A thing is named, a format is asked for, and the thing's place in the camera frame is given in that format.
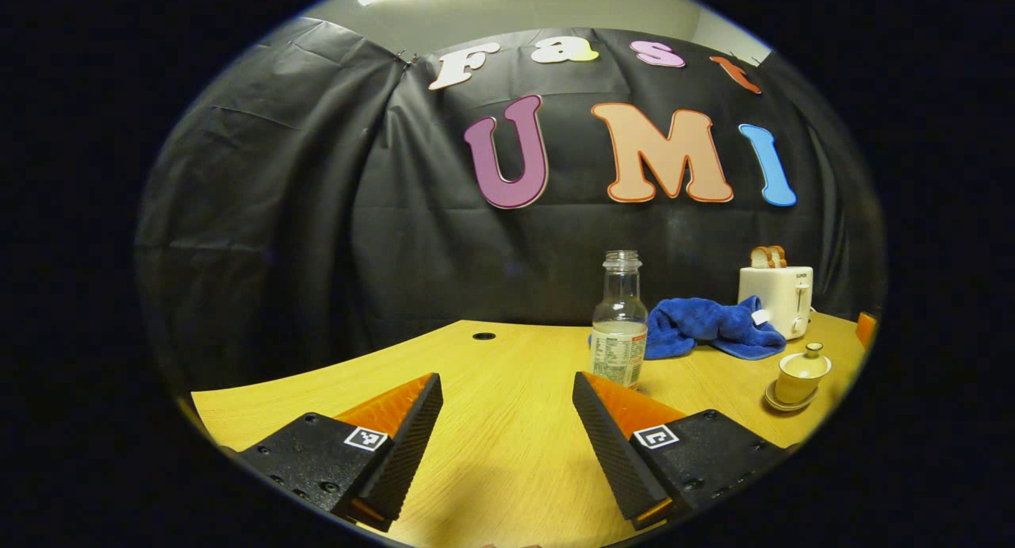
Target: black backdrop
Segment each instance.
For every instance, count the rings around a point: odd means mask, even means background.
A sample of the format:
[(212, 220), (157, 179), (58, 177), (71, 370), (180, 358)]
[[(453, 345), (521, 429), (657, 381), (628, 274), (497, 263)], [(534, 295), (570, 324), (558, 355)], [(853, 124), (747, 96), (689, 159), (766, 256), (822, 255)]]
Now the black backdrop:
[[(558, 36), (588, 39), (600, 56), (534, 63), (533, 45)], [(635, 40), (664, 42), (687, 64), (641, 63)], [(489, 42), (500, 50), (469, 81), (427, 88), (443, 54)], [(735, 304), (750, 249), (782, 245), (815, 270), (819, 311), (878, 313), (881, 214), (848, 129), (779, 54), (737, 61), (761, 95), (710, 56), (722, 53), (640, 31), (544, 28), (409, 65), (337, 24), (289, 21), (197, 97), (152, 168), (135, 245), (159, 363), (186, 395), (323, 367), (462, 318), (588, 325), (609, 249), (637, 249), (650, 309)], [(534, 204), (498, 209), (463, 133), (530, 93), (542, 97), (549, 183)], [(674, 111), (706, 115), (732, 200), (612, 201), (613, 149), (591, 114), (602, 102), (634, 105), (663, 133)], [(796, 205), (761, 197), (742, 123), (773, 133)], [(493, 139), (516, 179), (514, 129)]]
[[(13, 1), (11, 133), (27, 168), (12, 169), (6, 188), (16, 217), (7, 260), (20, 279), (8, 323), (12, 545), (367, 545), (273, 498), (180, 414), (130, 280), (137, 198), (182, 111), (311, 0)], [(983, 436), (1001, 434), (992, 413), (1004, 402), (962, 382), (969, 338), (951, 334), (966, 316), (980, 317), (962, 323), (967, 335), (1000, 331), (991, 310), (1005, 305), (990, 295), (998, 259), (984, 260), (983, 273), (956, 272), (966, 253), (941, 246), (1010, 234), (1004, 219), (971, 209), (1003, 202), (996, 147), (968, 144), (1007, 139), (1004, 92), (993, 92), (1007, 78), (964, 65), (1001, 63), (1004, 43), (985, 32), (1007, 3), (706, 2), (779, 47), (857, 133), (888, 214), (890, 295), (856, 393), (815, 436), (756, 486), (652, 544), (771, 545), (791, 526), (823, 545), (999, 539), (1004, 504), (990, 484), (1005, 472)], [(932, 65), (942, 50), (948, 58)], [(976, 364), (1001, 355), (990, 338), (979, 349)]]

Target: white toaster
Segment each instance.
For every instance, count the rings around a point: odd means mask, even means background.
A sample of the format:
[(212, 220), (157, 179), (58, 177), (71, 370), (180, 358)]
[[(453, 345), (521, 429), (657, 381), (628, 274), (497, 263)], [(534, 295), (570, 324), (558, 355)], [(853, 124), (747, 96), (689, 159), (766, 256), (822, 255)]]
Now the white toaster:
[(814, 290), (811, 267), (785, 269), (740, 269), (740, 292), (737, 302), (751, 295), (761, 299), (768, 322), (786, 339), (800, 338), (807, 332), (811, 318), (811, 291)]

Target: wooden table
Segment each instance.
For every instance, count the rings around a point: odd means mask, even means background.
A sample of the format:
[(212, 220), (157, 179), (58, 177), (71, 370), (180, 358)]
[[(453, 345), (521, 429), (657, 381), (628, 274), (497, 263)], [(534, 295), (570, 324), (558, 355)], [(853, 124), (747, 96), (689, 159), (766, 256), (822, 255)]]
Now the wooden table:
[[(639, 389), (687, 414), (717, 408), (789, 447), (804, 440), (850, 389), (864, 356), (855, 330), (851, 321), (812, 313), (807, 335), (783, 354), (747, 361), (699, 345), (684, 357), (647, 361)], [(496, 338), (473, 339), (476, 332)], [(589, 332), (460, 321), (354, 360), (193, 398), (211, 436), (242, 451), (301, 413), (337, 415), (436, 371), (444, 408), (387, 536), (427, 548), (602, 546), (635, 533), (570, 401), (574, 372), (588, 367)], [(809, 342), (824, 344), (832, 370), (807, 408), (772, 410), (763, 393), (779, 375), (780, 356), (802, 352)]]

